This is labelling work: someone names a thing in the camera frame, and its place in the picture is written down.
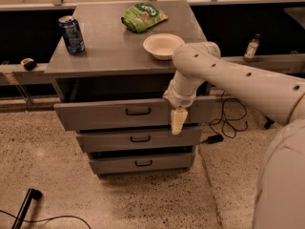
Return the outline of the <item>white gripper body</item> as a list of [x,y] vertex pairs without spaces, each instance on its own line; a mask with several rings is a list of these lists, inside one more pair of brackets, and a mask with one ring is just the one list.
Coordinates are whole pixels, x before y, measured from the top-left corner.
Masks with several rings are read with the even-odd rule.
[[168,89],[163,93],[174,108],[188,108],[196,98],[197,87],[189,82],[179,83],[174,79],[170,82]]

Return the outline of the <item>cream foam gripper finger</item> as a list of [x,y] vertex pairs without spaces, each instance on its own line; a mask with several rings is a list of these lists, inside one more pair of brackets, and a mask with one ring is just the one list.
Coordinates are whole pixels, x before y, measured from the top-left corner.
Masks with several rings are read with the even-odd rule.
[[171,127],[173,135],[179,135],[181,133],[187,116],[188,112],[184,108],[171,110]]

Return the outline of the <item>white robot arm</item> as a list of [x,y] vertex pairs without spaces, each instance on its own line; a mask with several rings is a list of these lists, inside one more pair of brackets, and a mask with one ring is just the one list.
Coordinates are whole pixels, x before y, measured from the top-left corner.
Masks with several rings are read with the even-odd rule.
[[164,93],[173,106],[173,134],[181,132],[186,109],[205,81],[283,126],[262,160],[253,229],[305,229],[305,80],[222,60],[210,42],[179,46],[173,65]]

